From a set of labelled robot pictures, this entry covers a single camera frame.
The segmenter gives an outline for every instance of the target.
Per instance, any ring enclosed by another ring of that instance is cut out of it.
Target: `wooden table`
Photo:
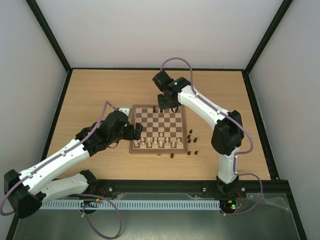
[[[60,150],[84,127],[96,122],[105,101],[116,107],[134,104],[157,104],[160,91],[152,82],[155,70],[86,70],[75,69],[65,95],[48,154]],[[188,71],[167,71],[176,79],[190,79]],[[269,180],[269,172],[240,71],[194,71],[194,85],[215,104],[241,113],[243,126],[254,141],[251,154],[238,157],[239,173],[255,173]],[[198,155],[129,154],[129,141],[121,140],[115,149],[107,148],[65,171],[60,178],[70,177],[81,170],[91,170],[98,179],[117,180],[215,180],[219,171],[218,155],[211,146],[213,130],[197,114],[185,108],[186,127],[192,129],[197,143],[188,149]],[[241,150],[249,149],[245,137]],[[255,180],[243,176],[242,180]]]

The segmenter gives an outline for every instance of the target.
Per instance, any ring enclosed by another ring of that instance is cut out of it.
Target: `chessboard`
[[[160,110],[158,105],[133,105],[132,124],[136,123],[142,124],[143,129],[141,139],[130,142],[131,154],[188,152],[184,106],[173,112],[171,109]]]

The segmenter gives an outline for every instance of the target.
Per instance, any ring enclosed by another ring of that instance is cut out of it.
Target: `gray wall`
[[[282,179],[319,239],[320,1],[293,1],[250,74]]]
[[[245,68],[282,0],[37,2],[72,67]]]
[[[25,0],[0,7],[0,199],[3,176],[39,162],[66,72]],[[10,204],[4,210],[12,211]],[[12,216],[0,216],[5,239]]]

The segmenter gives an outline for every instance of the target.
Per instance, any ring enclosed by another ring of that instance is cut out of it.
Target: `wooden chessboard frame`
[[[133,125],[136,124],[136,111],[137,109],[153,109],[159,110],[159,105],[157,104],[135,104],[133,105],[132,121]],[[186,125],[186,114],[185,107],[183,105],[179,106],[181,110],[181,123],[182,123],[182,144],[183,148],[135,148],[134,141],[130,142],[129,152],[130,154],[187,154],[188,153],[188,139],[187,139],[187,125]],[[174,113],[170,109],[163,110],[163,113]]]

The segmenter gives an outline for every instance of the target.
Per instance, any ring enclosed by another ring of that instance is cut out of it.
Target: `black frame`
[[[64,102],[65,95],[67,93],[68,85],[75,69],[104,69],[104,70],[159,70],[158,68],[132,68],[132,67],[110,67],[110,68],[92,68],[92,67],[71,67],[66,59],[57,39],[55,38],[52,30],[48,22],[46,21],[44,15],[41,12],[36,0],[25,0],[29,5],[31,11],[33,12],[35,18],[40,24],[43,32],[51,43],[55,53],[60,59],[65,71],[67,72],[67,76],[65,79],[65,83],[60,95],[60,99],[56,108],[56,112],[54,114],[52,124],[50,127],[50,131],[48,134],[47,141],[45,143],[45,147],[43,150],[43,154],[41,156],[41,160],[44,160],[47,157],[49,147],[53,138],[53,134],[58,122],[59,114]],[[270,23],[267,31],[265,32],[263,38],[261,39],[257,49],[255,50],[252,58],[250,59],[247,67],[245,69],[224,69],[224,68],[195,68],[194,71],[241,71],[244,84],[246,87],[246,91],[248,94],[248,98],[250,101],[252,113],[254,116],[254,120],[256,123],[257,131],[260,137],[264,157],[267,163],[268,171],[270,174],[271,180],[263,180],[263,192],[265,193],[285,193],[289,202],[289,206],[292,210],[294,221],[298,230],[298,234],[302,240],[307,239],[306,233],[304,231],[297,206],[295,204],[295,200],[293,198],[292,191],[290,189],[290,185],[287,180],[280,180],[279,173],[277,170],[277,166],[271,151],[270,143],[267,137],[266,129],[264,126],[264,122],[258,107],[257,99],[255,96],[255,92],[253,90],[253,86],[251,84],[249,73],[255,66],[258,61],[260,55],[268,44],[270,38],[273,33],[277,29],[279,23],[287,12],[293,0],[283,0],[281,6],[279,7],[277,13],[275,14],[272,22]],[[173,71],[188,71],[186,68],[170,68]],[[260,192],[260,185],[257,180],[240,180],[239,184],[246,189],[248,193],[258,193]],[[176,181],[168,181],[168,180],[107,180],[101,179],[99,180],[99,185],[104,187],[104,189],[112,188],[112,192],[109,192],[108,197],[115,197],[118,193],[124,192],[139,192],[139,193],[187,193],[191,196],[197,195],[199,197],[204,198],[216,198],[222,199],[221,196],[216,194],[215,180],[176,180]],[[15,215],[10,229],[8,231],[6,240],[12,240],[18,225],[19,219]]]

